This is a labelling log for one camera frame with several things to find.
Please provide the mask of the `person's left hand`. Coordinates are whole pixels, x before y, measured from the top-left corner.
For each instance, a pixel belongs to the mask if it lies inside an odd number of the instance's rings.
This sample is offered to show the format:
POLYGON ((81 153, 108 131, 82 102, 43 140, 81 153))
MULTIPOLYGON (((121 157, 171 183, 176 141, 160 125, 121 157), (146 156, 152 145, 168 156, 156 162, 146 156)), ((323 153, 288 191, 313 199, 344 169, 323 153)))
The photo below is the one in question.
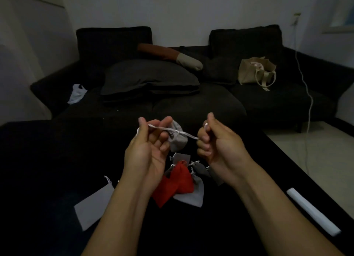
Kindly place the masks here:
MULTIPOLYGON (((168 127, 171 116, 163 120, 151 120, 148 124, 168 127)), ((124 168, 119 186, 127 192, 139 192, 140 196, 149 198, 162 180, 165 172, 166 158, 170 151, 169 134, 166 131, 149 127, 148 142, 137 144, 137 134, 125 151, 124 168)))

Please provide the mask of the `person's right hand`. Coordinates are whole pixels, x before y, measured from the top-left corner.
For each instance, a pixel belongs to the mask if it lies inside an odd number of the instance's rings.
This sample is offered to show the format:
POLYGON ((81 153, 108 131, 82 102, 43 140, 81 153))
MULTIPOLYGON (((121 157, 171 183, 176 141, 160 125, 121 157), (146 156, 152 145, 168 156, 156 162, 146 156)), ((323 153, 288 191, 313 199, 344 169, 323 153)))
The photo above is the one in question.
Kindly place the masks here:
POLYGON ((207 120, 203 123, 197 133, 197 153, 224 182, 236 188, 246 178, 248 168, 255 162, 241 137, 222 125, 223 137, 216 138, 207 133, 207 120))

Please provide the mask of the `grey drawstring pouch white ribbon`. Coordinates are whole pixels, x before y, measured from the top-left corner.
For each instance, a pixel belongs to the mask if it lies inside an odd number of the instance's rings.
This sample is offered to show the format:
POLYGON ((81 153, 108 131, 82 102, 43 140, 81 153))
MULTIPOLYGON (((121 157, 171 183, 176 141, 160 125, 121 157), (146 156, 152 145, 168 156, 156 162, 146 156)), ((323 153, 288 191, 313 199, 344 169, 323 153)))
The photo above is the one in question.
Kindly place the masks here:
POLYGON ((154 126, 148 124, 150 128, 166 131, 169 134, 168 142, 170 144, 171 152, 178 152, 182 150, 188 143, 188 139, 199 140, 198 137, 193 136, 187 132, 184 132, 182 127, 173 120, 168 127, 154 126))

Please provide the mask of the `person's left forearm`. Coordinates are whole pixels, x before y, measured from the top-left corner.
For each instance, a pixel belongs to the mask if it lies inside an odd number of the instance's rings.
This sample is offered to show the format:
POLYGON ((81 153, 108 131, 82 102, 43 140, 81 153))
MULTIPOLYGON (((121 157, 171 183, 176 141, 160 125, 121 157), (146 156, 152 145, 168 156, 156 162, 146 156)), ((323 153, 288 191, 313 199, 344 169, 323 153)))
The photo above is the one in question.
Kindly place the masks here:
POLYGON ((147 205, 161 180, 122 177, 81 256, 136 256, 147 205))

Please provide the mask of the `person's right forearm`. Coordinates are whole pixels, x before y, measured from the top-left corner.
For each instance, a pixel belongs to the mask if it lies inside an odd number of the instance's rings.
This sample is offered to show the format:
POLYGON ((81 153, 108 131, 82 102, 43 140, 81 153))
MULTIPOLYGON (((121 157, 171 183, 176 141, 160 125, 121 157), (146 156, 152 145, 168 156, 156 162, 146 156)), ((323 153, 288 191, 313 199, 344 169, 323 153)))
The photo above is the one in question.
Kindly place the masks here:
POLYGON ((253 160, 232 161, 233 186, 271 256, 344 256, 253 160))

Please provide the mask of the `black fabric sofa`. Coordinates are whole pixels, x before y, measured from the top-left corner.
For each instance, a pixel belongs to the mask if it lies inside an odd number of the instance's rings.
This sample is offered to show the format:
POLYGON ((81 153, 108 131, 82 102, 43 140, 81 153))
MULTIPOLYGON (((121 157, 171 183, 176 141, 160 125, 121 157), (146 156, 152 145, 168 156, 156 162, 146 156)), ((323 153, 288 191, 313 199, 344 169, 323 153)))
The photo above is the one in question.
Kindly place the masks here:
MULTIPOLYGON (((257 84, 238 82, 242 60, 235 57, 214 57, 210 45, 172 48, 203 64, 203 70, 185 68, 199 80, 199 91, 191 94, 153 94, 101 96, 105 69, 86 67, 80 60, 30 85, 31 92, 50 110, 52 118, 113 119, 118 127, 134 128, 140 116, 146 120, 172 116, 185 131, 192 132, 213 112, 224 124, 234 127, 245 124, 283 125, 308 120, 311 99, 302 83, 305 75, 308 92, 313 98, 311 121, 332 120, 341 96, 354 84, 354 69, 296 52, 284 47, 286 68, 276 70, 275 83, 266 92, 257 84), (67 102, 73 84, 86 90, 76 104, 67 102)), ((162 60, 139 52, 144 60, 162 60)))

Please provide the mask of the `small flat grey pouch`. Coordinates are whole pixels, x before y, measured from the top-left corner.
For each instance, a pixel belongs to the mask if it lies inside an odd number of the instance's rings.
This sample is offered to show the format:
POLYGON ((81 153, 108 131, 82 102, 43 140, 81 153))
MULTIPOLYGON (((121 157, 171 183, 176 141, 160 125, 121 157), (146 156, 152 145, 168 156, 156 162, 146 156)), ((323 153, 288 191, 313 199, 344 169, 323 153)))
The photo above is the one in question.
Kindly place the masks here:
POLYGON ((188 167, 190 163, 190 159, 191 159, 191 155, 174 153, 172 156, 170 156, 170 161, 171 161, 170 168, 174 168, 174 166, 178 162, 182 162, 186 167, 188 167))

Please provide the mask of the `large dark grey pillow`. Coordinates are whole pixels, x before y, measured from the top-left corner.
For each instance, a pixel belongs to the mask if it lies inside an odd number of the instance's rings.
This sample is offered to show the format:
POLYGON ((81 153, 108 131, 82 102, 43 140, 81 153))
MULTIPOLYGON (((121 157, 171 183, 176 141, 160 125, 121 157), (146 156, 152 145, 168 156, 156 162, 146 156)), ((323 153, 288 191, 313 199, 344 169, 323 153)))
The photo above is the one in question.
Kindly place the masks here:
POLYGON ((197 77, 172 62, 161 60, 124 60, 105 71, 101 96, 129 94, 191 94, 199 91, 197 77))

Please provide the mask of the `red fabric pouch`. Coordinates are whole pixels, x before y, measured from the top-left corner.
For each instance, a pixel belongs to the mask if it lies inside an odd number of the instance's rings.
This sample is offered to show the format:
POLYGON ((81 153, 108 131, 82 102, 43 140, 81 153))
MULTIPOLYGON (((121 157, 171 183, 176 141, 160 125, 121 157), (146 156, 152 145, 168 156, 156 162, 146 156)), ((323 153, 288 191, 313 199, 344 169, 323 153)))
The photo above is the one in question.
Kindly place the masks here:
POLYGON ((173 195, 194 192, 193 178, 184 160, 177 162, 170 173, 169 180, 173 186, 173 195))
POLYGON ((178 189, 178 183, 165 175, 162 176, 162 180, 152 194, 153 200, 156 202, 159 208, 175 195, 178 189))

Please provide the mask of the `beige tote bag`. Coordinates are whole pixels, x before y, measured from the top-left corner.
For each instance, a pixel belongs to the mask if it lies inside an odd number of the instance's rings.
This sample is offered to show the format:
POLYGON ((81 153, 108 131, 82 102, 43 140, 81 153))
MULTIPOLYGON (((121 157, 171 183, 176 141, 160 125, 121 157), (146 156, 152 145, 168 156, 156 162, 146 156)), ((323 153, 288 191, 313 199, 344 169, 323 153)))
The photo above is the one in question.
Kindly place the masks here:
POLYGON ((257 84, 269 92, 277 78, 277 66, 265 57, 251 57, 242 60, 238 70, 238 82, 243 84, 257 84))

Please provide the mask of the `white plastic bag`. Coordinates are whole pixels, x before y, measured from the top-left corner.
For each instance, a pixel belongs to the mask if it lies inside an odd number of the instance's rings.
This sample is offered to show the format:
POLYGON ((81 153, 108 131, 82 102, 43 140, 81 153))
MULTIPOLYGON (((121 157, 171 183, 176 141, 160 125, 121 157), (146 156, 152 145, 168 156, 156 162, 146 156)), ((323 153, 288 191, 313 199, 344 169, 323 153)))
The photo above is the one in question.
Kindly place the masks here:
POLYGON ((68 100, 68 104, 76 104, 82 100, 87 93, 87 90, 81 84, 73 84, 73 90, 68 100))

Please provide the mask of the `brown and beige bolster pillow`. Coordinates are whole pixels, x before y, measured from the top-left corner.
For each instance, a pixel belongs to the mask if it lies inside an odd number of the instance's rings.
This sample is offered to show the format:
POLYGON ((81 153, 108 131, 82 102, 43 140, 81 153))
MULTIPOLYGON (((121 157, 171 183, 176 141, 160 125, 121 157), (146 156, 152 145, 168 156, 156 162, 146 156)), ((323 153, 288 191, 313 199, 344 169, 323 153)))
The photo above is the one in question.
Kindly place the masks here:
POLYGON ((184 68, 194 71, 203 70, 203 64, 199 60, 181 53, 175 49, 153 45, 148 43, 140 43, 137 46, 139 52, 147 53, 159 57, 162 60, 174 61, 184 68))

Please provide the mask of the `black sofa back cushion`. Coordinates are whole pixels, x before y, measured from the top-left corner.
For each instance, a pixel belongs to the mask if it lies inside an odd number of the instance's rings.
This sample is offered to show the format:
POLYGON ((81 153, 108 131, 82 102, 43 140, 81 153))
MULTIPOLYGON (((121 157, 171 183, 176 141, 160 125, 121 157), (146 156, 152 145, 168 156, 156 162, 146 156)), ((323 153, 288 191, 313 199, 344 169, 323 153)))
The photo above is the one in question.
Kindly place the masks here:
POLYGON ((214 57, 249 59, 265 57, 277 70, 286 68, 282 32, 279 25, 259 26, 249 29, 217 29, 209 36, 214 57))
POLYGON ((81 62, 86 67, 99 69, 123 60, 139 59, 138 44, 153 43, 148 26, 81 28, 76 31, 76 37, 81 62))

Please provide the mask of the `large flat grey pouch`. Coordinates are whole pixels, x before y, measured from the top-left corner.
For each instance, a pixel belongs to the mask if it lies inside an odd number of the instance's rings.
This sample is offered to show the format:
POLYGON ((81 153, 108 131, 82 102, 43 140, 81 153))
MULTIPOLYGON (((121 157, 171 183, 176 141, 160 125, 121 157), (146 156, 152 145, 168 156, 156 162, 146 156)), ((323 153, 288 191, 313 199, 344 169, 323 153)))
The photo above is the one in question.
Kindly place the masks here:
POLYGON ((114 192, 112 181, 106 175, 104 178, 107 180, 104 187, 74 206, 82 231, 88 230, 101 219, 114 192))

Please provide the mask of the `white paper roll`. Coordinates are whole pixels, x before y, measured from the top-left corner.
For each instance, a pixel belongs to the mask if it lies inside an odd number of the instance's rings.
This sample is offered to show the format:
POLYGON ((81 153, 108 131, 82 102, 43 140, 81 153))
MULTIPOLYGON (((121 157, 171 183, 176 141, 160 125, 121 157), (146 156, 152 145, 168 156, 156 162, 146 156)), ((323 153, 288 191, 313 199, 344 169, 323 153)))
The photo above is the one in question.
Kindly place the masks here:
POLYGON ((331 220, 294 188, 288 189, 286 193, 330 236, 337 236, 342 232, 331 220))

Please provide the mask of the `dark grey drawstring pouch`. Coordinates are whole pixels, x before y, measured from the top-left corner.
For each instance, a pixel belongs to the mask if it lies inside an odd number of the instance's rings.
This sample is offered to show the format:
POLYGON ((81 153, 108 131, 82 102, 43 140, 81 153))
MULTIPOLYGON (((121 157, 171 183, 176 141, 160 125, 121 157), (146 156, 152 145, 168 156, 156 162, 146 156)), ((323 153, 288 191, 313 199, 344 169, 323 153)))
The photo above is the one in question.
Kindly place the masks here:
POLYGON ((192 173, 211 178, 208 168, 201 164, 199 160, 190 163, 189 166, 191 167, 192 173))

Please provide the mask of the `light grey drawstring pouch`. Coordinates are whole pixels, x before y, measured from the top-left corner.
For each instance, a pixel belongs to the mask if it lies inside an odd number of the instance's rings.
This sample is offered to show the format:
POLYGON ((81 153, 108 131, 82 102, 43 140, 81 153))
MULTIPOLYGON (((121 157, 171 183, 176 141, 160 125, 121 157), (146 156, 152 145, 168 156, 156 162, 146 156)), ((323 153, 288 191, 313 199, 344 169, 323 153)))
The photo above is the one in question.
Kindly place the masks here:
POLYGON ((173 196, 173 199, 188 205, 201 208, 203 205, 205 191, 204 183, 202 179, 196 175, 193 169, 191 175, 193 178, 194 191, 186 194, 175 194, 173 196))

